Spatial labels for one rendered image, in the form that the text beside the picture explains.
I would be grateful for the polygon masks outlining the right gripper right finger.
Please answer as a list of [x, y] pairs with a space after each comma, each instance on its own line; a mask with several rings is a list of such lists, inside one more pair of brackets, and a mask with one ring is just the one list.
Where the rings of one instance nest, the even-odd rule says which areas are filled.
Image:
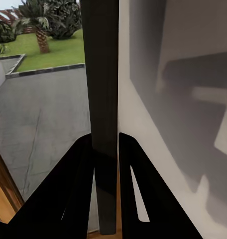
[[[132, 166], [150, 222], [138, 219]], [[203, 239], [138, 141], [119, 134], [122, 239]]]

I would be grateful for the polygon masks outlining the poster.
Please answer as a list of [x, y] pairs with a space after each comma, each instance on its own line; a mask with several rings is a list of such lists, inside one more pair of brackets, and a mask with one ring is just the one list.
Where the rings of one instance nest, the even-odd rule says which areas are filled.
[[101, 235], [116, 234], [119, 0], [80, 0]]

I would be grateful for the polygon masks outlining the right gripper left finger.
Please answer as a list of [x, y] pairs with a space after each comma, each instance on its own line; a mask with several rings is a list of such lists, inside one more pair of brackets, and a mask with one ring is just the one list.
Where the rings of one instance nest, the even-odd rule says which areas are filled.
[[0, 239], [87, 239], [94, 175], [92, 134], [71, 146]]

